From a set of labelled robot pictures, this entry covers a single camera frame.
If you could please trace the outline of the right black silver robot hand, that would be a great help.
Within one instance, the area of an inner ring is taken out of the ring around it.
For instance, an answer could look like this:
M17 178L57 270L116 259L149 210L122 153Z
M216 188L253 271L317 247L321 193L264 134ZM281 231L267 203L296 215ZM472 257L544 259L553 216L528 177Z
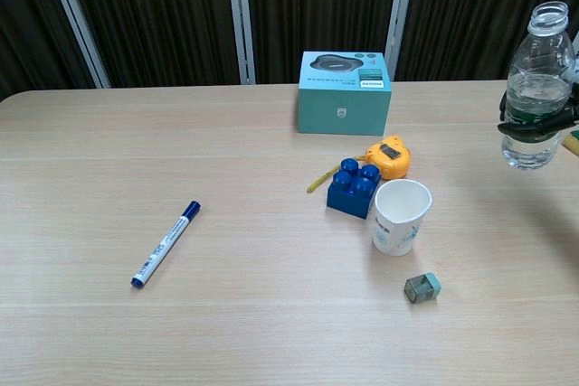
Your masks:
M506 122L506 106L507 93L504 92L499 103L501 123L498 124L498 131L500 133L520 142L544 142L551 135L578 124L578 84L575 83L573 86L571 96L561 110L541 120L523 124Z

